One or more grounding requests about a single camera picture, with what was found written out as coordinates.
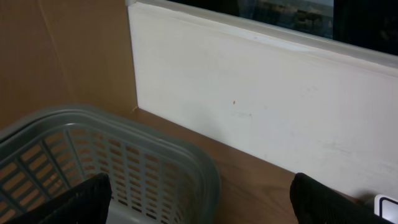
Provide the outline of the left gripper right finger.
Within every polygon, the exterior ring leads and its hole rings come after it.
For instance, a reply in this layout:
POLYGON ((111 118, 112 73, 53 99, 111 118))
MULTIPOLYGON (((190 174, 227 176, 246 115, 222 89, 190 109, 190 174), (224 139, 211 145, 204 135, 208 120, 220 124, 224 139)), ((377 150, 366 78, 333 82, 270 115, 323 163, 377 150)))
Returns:
POLYGON ((304 173, 295 175, 290 201, 299 224, 392 224, 304 173))

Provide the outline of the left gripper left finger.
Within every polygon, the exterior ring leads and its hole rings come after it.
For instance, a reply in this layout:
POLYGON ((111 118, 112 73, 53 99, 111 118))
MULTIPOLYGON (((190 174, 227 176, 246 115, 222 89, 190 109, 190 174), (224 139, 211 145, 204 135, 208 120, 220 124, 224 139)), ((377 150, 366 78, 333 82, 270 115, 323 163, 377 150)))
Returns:
POLYGON ((105 224, 111 194, 108 174, 100 173, 6 224, 105 224))

